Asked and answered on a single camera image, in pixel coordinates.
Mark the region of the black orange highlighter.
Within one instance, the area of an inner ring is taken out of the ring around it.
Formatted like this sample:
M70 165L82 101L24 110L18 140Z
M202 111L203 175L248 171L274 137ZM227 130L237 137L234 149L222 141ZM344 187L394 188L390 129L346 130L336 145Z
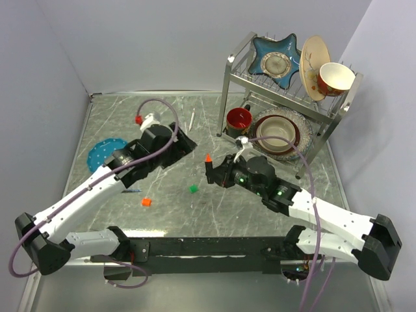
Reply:
M213 161L209 154L205 157L205 175L207 177L208 184L213 184L214 181L212 179L212 172L213 172Z

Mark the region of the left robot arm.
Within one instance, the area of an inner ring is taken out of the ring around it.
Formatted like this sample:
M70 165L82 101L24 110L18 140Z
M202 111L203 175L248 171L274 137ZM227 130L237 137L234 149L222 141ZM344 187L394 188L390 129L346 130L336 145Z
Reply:
M89 255L107 255L117 261L128 258L131 243L119 227L83 233L74 233L72 228L111 197L155 169L175 164L196 146L175 122L147 126L139 139L114 150L84 183L59 202L34 216L18 216L18 237L37 270L49 275L70 259Z

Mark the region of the white pink acrylic marker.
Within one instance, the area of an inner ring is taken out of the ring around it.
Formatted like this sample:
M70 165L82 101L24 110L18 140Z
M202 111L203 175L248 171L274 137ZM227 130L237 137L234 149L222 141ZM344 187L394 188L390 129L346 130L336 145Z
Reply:
M193 127L193 124L194 124L194 119L195 119L195 114L196 114L196 110L195 110L195 108L193 108L192 114L191 114L191 117L190 117L189 126L188 126L188 131L192 130L192 127Z

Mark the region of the orange highlighter cap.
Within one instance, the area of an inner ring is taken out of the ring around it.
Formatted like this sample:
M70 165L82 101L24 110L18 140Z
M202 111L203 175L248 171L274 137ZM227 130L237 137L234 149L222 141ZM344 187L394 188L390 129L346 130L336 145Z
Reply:
M144 207L149 207L152 203L150 198L142 198L141 205Z

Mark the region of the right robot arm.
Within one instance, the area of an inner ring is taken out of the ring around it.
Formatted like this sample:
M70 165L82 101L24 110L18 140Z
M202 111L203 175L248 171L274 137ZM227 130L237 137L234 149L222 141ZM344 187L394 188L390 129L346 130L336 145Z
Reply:
M350 261L373 278L390 279L402 242L387 216L353 213L313 197L279 178L264 156L246 161L241 156L226 155L219 166L213 166L212 159L206 157L205 175L210 184L223 188L238 185L258 195L269 210L315 225L315 231L298 231L292 240L296 250Z

